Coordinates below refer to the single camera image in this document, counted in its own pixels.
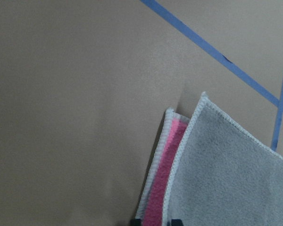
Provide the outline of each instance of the towel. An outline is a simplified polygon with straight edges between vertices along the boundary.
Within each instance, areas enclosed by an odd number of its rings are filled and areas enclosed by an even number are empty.
[[[161,225],[166,183],[179,142],[189,121],[189,118],[175,113],[172,108],[165,112],[163,128],[136,212],[136,218],[143,219],[144,226],[157,225],[158,221]]]
[[[174,157],[162,225],[283,226],[283,157],[203,93]]]

